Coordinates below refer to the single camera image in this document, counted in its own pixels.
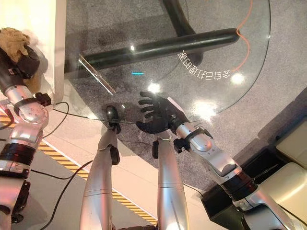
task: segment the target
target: silver robot leg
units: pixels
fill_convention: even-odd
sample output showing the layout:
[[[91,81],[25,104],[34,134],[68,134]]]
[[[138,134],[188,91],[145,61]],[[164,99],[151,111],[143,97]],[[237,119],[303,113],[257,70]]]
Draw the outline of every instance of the silver robot leg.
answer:
[[[116,129],[100,139],[98,151],[86,182],[80,217],[80,230],[112,230],[111,168],[119,154]]]

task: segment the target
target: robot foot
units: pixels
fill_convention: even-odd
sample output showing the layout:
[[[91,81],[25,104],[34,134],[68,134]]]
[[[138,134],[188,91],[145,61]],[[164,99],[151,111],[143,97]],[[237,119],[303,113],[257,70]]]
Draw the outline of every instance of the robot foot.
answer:
[[[106,108],[106,117],[109,122],[109,126],[113,129],[116,134],[119,134],[121,129],[120,125],[118,123],[119,121],[119,116],[116,108],[112,105],[107,106]]]

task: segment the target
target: robotic arm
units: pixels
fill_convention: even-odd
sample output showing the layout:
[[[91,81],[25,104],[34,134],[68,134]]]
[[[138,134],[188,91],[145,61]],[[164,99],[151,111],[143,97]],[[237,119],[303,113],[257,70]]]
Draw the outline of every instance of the robotic arm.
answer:
[[[35,59],[33,50],[29,47],[27,49],[31,51],[29,58]],[[0,90],[8,97],[20,117],[0,153],[0,230],[11,229],[11,216],[17,208],[15,204],[18,199],[23,199],[19,197],[22,188],[29,187],[26,178],[42,139],[43,129],[48,124],[48,112],[25,86],[24,74],[0,49]]]
[[[137,122],[137,126],[147,133],[159,133],[167,129],[181,137],[174,141],[178,152],[189,151],[208,169],[212,178],[225,190],[233,204],[243,212],[246,224],[251,229],[294,230],[291,219],[281,207],[255,182],[244,173],[242,168],[226,153],[216,147],[212,136],[201,128],[196,129],[169,100],[151,92],[141,92],[149,99],[139,104],[150,106],[141,109],[150,111],[145,118],[152,121]]]

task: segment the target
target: floor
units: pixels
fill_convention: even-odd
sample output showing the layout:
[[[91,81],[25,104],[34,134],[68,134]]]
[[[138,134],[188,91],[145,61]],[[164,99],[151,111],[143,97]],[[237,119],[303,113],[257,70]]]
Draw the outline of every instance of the floor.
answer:
[[[1,138],[7,138],[9,130],[0,132]],[[35,153],[31,169],[49,173],[58,177],[68,177],[72,172],[57,163],[54,159],[38,150]],[[30,173],[27,181],[31,183],[27,206],[21,212],[24,220],[13,224],[12,230],[37,230],[50,220],[56,201],[68,180],[58,180],[34,172]],[[47,229],[75,230],[79,228],[79,219],[83,191],[86,181],[76,176],[65,191],[55,217]],[[136,215],[127,207],[113,200],[113,224],[119,228],[150,225],[142,217]]]

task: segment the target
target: orange cable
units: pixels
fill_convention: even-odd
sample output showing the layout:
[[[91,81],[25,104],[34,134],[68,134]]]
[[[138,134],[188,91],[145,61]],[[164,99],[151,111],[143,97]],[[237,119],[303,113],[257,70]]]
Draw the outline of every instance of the orange cable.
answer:
[[[249,56],[249,49],[250,49],[249,42],[248,42],[248,40],[243,35],[241,35],[239,33],[239,29],[245,24],[245,22],[249,18],[252,8],[253,8],[253,0],[250,0],[250,7],[249,7],[248,14],[247,14],[246,18],[241,22],[241,24],[236,29],[236,34],[238,36],[240,36],[245,41],[246,45],[248,46],[248,52],[246,53],[246,56],[245,56],[244,60],[241,62],[241,64],[237,68],[233,69],[232,72],[235,72],[235,71],[239,70],[244,65],[244,63],[246,62],[246,60],[247,60],[247,58]]]

